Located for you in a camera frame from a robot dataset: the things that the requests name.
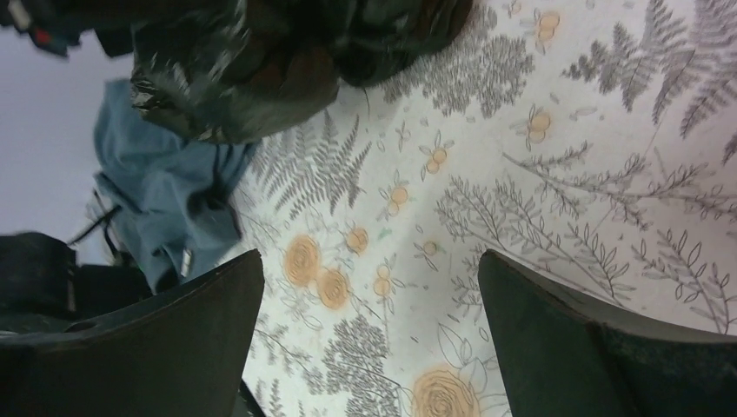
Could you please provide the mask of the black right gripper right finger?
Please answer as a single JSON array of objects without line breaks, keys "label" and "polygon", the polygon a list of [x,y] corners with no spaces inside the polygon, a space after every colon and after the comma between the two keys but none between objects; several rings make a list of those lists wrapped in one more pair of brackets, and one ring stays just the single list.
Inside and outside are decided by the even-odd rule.
[{"label": "black right gripper right finger", "polygon": [[478,282],[513,415],[735,415],[732,335],[629,312],[494,250]]}]

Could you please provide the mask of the black plastic trash bag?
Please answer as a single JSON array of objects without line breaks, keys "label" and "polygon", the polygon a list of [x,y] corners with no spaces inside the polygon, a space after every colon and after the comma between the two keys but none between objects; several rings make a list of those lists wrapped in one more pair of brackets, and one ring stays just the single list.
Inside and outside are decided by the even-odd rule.
[{"label": "black plastic trash bag", "polygon": [[230,1],[99,31],[132,55],[129,97],[186,140],[252,143],[307,121],[342,84],[368,88],[448,47],[469,1]]}]

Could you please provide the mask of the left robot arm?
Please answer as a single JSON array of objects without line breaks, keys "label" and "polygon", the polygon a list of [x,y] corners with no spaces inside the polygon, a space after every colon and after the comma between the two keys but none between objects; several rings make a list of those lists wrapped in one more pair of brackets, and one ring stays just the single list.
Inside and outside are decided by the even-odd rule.
[{"label": "left robot arm", "polygon": [[130,266],[79,265],[76,251],[37,232],[1,237],[1,336],[61,332],[152,296]]}]

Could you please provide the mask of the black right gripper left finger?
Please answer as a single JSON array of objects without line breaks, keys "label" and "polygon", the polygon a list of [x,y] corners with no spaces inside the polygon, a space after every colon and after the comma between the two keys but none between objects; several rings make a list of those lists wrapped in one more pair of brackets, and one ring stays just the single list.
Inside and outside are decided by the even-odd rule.
[{"label": "black right gripper left finger", "polygon": [[230,416],[264,291],[243,253],[62,332],[1,340],[4,416]]}]

